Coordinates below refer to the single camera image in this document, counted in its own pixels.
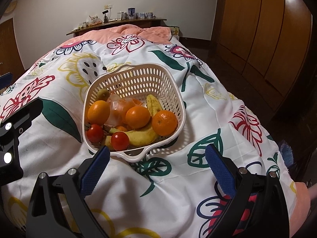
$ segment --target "floral blanket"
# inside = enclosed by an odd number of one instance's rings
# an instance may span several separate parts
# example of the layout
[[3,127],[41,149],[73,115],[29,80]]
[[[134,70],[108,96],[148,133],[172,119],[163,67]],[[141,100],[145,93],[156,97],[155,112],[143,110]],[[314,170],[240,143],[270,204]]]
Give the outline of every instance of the floral blanket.
[[[238,167],[265,175],[276,172],[291,217],[296,187],[277,144],[243,101],[228,93],[209,67],[177,44],[159,44],[137,35],[107,44],[93,40],[63,45],[33,65],[0,96],[0,119],[40,97],[42,114],[20,137],[24,177],[2,187],[4,208],[25,230],[26,212],[36,178],[60,175],[92,157],[82,143],[81,118],[89,85],[123,64],[157,63],[173,75],[187,119],[182,133],[142,161],[112,158],[95,191],[86,197],[94,216],[112,238],[199,237],[212,230],[230,197],[223,194],[204,156],[213,143]],[[256,197],[249,199],[252,209]],[[62,206],[77,230],[65,197]],[[236,233],[243,230],[244,214]]]

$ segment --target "basket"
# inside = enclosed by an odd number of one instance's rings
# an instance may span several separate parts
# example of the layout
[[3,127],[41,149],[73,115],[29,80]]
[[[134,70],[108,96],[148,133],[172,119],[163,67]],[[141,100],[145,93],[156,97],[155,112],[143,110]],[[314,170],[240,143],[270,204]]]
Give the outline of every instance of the basket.
[[[121,71],[122,68],[126,67],[129,67],[129,69]],[[82,114],[82,133],[84,142],[88,145],[89,150],[94,153],[98,151],[99,147],[92,144],[86,137],[85,124],[88,123],[88,109],[96,101],[97,92],[102,88],[107,88],[110,92],[116,92],[121,98],[136,98],[141,102],[146,101],[147,95],[153,94],[160,101],[162,108],[173,112],[178,120],[177,129],[171,136],[159,137],[152,144],[145,147],[111,152],[111,156],[121,157],[128,162],[138,162],[152,149],[173,141],[185,125],[184,102],[174,78],[167,69],[153,63],[122,65],[114,72],[105,74],[95,80],[86,94]]]

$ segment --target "cardboard box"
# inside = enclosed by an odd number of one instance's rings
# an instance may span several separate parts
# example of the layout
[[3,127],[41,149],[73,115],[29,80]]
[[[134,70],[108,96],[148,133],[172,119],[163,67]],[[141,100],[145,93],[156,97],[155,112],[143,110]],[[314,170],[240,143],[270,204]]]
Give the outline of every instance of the cardboard box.
[[179,36],[180,34],[180,27],[176,26],[168,26],[171,29],[172,36]]

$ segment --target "bedspread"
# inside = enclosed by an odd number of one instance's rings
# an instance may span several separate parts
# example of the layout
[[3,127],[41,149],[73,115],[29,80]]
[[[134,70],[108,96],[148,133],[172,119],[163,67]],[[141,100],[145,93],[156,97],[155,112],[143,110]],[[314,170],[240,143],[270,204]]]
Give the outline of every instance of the bedspread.
[[[81,133],[90,83],[123,64],[141,63],[161,64],[172,73],[186,107],[186,124],[177,139],[138,163],[111,158],[93,194],[86,197],[109,236],[206,237],[229,200],[205,160],[204,149],[210,143],[237,167],[262,175],[276,172],[291,217],[296,186],[277,144],[258,118],[186,48],[130,34],[106,44],[85,40],[54,49],[0,96],[1,120],[36,97],[44,106],[20,137],[24,177],[2,187],[11,221],[25,229],[28,203],[40,172],[64,174],[92,157]],[[76,230],[64,196],[61,202]],[[236,232],[246,222],[247,218],[242,219]]]

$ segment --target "dark wooden floor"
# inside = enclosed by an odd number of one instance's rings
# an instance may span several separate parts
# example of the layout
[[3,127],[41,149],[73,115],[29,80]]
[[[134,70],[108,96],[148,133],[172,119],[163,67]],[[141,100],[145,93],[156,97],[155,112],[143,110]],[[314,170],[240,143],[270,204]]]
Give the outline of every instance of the dark wooden floor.
[[[261,95],[234,68],[216,55],[210,42],[202,42],[202,44],[186,42],[185,40],[181,40],[181,42],[199,59],[208,64],[228,92],[244,101],[277,144],[285,140],[292,147],[297,166],[295,166],[294,173],[291,171],[290,173],[293,179],[301,181],[310,154],[316,148],[315,142],[307,140],[305,130],[300,128],[301,116],[298,115],[291,119],[276,116]],[[311,144],[308,149],[307,146],[305,149],[302,148],[303,142]]]

